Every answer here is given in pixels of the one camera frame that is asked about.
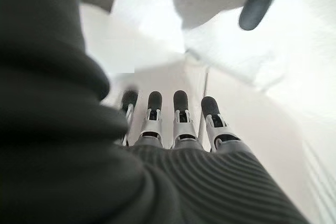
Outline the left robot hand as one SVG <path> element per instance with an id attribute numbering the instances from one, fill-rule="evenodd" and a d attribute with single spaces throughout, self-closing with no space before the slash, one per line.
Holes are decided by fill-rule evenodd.
<path id="1" fill-rule="evenodd" d="M 1 223 L 306 223 L 245 143 L 122 147 L 79 0 L 1 0 Z"/>

